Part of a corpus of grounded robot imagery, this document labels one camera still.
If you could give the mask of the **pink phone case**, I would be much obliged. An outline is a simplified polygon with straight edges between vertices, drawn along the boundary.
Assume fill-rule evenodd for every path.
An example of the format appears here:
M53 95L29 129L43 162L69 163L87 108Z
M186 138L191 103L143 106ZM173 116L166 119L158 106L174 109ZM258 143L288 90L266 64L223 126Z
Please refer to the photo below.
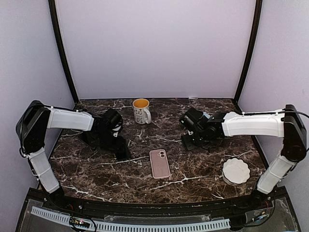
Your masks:
M164 149L151 150L149 155L153 178L169 178L171 173L166 151Z

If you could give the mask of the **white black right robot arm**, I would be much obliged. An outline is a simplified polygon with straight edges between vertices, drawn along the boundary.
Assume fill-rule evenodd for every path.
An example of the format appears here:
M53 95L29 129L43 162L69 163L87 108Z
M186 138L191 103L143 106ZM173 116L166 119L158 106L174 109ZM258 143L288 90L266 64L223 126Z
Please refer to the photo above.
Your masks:
M187 151L208 146L211 141L238 135L261 135L283 139L283 147L275 160L261 175L256 190L247 198L246 205L256 210L285 175L307 155L307 130L302 112L292 104L271 112L216 112L208 115L190 108L179 119L188 133L181 136Z

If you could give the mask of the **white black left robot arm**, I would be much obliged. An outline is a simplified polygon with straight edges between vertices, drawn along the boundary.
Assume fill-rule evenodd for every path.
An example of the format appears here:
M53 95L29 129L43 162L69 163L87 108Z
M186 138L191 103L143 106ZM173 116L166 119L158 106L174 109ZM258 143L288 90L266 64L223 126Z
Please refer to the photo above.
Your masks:
M53 129L80 131L79 137L85 144L108 150L115 154L117 160L131 157L126 139L120 135L123 118L115 109L109 108L103 114L96 115L32 101L15 128L20 142L19 151L22 157L28 159L42 188L51 194L49 203L58 211L68 207L68 199L58 192L61 185L45 151L47 132Z

